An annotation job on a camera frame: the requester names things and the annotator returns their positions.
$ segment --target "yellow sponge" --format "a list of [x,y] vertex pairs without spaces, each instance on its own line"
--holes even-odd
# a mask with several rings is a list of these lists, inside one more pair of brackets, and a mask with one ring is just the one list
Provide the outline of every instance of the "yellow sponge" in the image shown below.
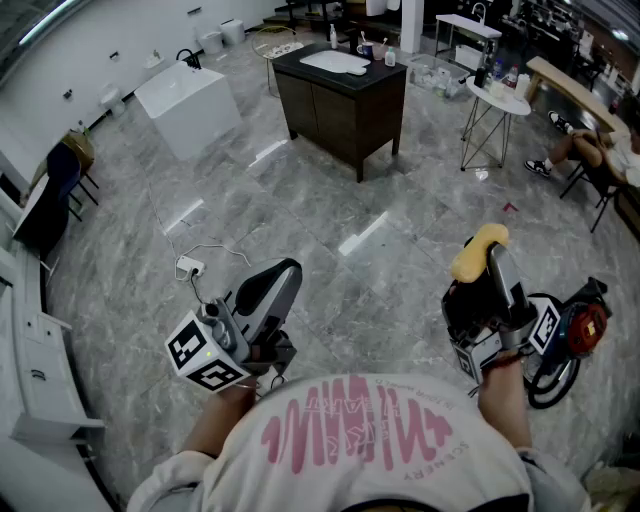
[[462,283],[473,283],[487,268],[487,249],[493,242],[506,246],[509,230],[502,224],[485,224],[453,260],[451,275]]

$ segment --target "white sink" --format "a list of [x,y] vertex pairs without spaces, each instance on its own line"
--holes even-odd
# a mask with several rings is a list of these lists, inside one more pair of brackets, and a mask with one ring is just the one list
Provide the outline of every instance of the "white sink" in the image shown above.
[[313,55],[300,59],[300,62],[324,69],[325,71],[331,71],[332,73],[346,73],[349,70],[361,69],[371,64],[370,61],[362,57],[356,57],[349,53],[336,52],[333,50],[314,53]]

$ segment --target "dark wooden cabinet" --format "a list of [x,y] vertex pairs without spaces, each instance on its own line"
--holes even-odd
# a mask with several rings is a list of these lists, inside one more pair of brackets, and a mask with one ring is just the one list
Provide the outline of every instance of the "dark wooden cabinet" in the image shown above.
[[304,135],[353,165],[358,182],[367,156],[390,140],[398,152],[406,68],[348,94],[287,73],[275,76],[291,138]]

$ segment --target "white t-shirt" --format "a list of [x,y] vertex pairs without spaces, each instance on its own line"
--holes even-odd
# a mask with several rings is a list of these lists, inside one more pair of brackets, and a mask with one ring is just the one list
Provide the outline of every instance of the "white t-shirt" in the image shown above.
[[217,460],[175,455],[128,511],[329,512],[384,498],[443,512],[505,498],[520,503],[502,504],[513,511],[590,510],[575,477],[535,450],[516,452],[457,389],[427,376],[340,375],[269,393]]
[[613,142],[608,151],[611,165],[625,175],[630,185],[640,187],[640,155],[631,150],[631,135],[612,132],[609,136]]

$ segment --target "power strip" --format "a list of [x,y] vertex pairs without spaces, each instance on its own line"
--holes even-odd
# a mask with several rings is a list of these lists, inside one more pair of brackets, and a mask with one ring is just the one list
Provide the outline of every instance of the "power strip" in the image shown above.
[[194,260],[192,258],[187,258],[186,256],[180,256],[178,261],[176,262],[176,266],[190,275],[192,271],[195,269],[195,276],[200,277],[204,274],[205,265],[201,261]]

